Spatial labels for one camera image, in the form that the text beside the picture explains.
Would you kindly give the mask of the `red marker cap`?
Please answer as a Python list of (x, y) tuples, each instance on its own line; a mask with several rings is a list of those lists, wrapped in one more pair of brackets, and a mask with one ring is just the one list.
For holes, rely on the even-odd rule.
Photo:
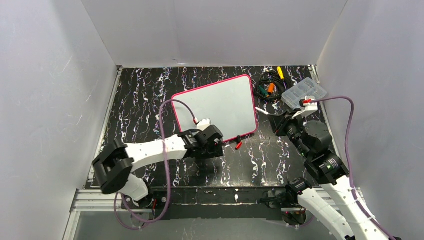
[(239, 149), (241, 148), (241, 146), (242, 146), (242, 142), (241, 142), (241, 141), (239, 141), (239, 142), (237, 143), (237, 145), (236, 145), (235, 149), (236, 149), (236, 150), (239, 150)]

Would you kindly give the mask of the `pink framed whiteboard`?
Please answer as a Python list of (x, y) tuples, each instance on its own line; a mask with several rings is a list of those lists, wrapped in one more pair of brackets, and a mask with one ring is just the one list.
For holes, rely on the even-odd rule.
[(179, 92), (171, 99), (181, 132), (196, 127), (190, 110), (199, 121), (209, 119), (222, 132), (224, 142), (252, 134), (258, 128), (251, 77), (247, 74)]

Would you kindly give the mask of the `red white marker pen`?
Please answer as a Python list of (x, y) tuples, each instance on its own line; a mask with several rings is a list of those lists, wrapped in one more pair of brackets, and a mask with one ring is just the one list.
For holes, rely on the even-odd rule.
[(264, 109), (261, 109), (261, 108), (259, 108), (259, 107), (255, 107), (255, 110), (256, 110), (256, 111), (258, 111), (258, 112), (259, 112), (259, 113), (261, 113), (261, 114), (266, 115), (266, 116), (274, 116), (274, 114), (271, 114), (271, 113), (269, 113), (269, 112), (267, 112), (267, 111), (265, 111)]

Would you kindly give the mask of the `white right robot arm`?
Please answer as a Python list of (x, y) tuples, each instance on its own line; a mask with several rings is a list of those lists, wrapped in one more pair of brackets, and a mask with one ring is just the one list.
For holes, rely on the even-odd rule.
[(288, 137), (304, 158), (312, 178), (330, 196), (330, 205), (304, 178), (289, 182), (286, 196), (309, 210), (338, 240), (394, 240), (384, 232), (375, 217), (367, 211), (358, 192), (351, 186), (350, 172), (342, 159), (330, 149), (333, 137), (320, 121), (303, 123), (296, 110), (269, 116), (276, 136)]

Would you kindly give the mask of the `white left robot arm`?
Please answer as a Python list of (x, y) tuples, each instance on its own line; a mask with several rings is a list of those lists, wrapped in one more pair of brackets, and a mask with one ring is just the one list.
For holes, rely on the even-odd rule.
[(210, 125), (201, 129), (189, 129), (164, 140), (145, 143), (122, 143), (115, 140), (103, 148), (93, 160), (96, 182), (104, 195), (123, 194), (136, 205), (152, 198), (147, 181), (136, 177), (140, 168), (167, 163), (169, 160), (195, 158), (199, 160), (221, 157), (222, 132)]

